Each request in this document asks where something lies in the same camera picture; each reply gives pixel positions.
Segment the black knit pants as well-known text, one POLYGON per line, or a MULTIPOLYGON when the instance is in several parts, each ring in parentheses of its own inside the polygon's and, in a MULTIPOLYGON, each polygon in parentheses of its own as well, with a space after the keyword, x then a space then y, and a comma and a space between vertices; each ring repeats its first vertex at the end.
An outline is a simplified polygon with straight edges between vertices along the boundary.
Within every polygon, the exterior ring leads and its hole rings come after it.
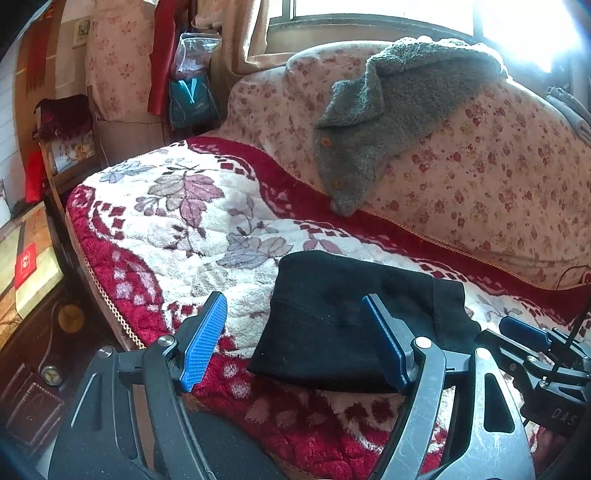
POLYGON ((270 317, 249 372, 308 389, 392 393, 363 319, 376 294, 415 336, 469 354, 481 328, 465 311, 462 283, 321 251, 280 259, 270 317))

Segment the red white floral blanket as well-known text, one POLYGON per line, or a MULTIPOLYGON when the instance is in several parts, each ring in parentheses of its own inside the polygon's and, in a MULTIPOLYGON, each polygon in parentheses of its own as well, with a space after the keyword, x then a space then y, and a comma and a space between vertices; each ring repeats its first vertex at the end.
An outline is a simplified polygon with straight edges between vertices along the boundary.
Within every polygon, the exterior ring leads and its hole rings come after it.
POLYGON ((283 256, 335 254, 458 281, 466 313, 484 326, 506 314, 568 325, 588 293, 535 287, 367 212, 335 216, 328 197, 263 151, 213 137, 91 175, 70 194, 66 219, 88 279, 133 347, 174 331, 211 291, 228 298, 195 398, 252 433, 293 476, 367 478, 402 400, 287 387, 246 370, 283 256))

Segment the wooden bedside table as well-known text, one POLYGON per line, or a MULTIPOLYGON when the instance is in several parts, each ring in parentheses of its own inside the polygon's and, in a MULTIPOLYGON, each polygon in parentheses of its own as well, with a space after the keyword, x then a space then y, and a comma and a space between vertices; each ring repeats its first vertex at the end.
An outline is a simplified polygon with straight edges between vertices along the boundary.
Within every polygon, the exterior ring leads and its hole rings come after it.
POLYGON ((62 279, 43 203, 1 228, 1 346, 62 279))

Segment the teal hanging bag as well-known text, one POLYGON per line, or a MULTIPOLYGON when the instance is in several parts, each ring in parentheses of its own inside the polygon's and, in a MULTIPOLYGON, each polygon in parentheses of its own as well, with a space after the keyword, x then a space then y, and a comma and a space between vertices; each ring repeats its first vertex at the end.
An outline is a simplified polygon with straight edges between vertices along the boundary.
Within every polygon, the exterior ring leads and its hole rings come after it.
POLYGON ((188 80, 171 80, 168 90, 168 117, 174 129, 204 125, 219 118, 217 101, 205 74, 188 80))

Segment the clear plastic bag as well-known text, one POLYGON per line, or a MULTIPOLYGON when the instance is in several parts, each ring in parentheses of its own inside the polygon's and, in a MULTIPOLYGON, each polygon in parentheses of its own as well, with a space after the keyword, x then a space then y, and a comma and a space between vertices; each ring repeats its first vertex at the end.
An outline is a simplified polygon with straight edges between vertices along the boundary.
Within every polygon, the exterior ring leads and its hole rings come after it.
POLYGON ((170 67, 174 80, 187 80, 207 71, 221 36, 211 33, 183 32, 170 67))

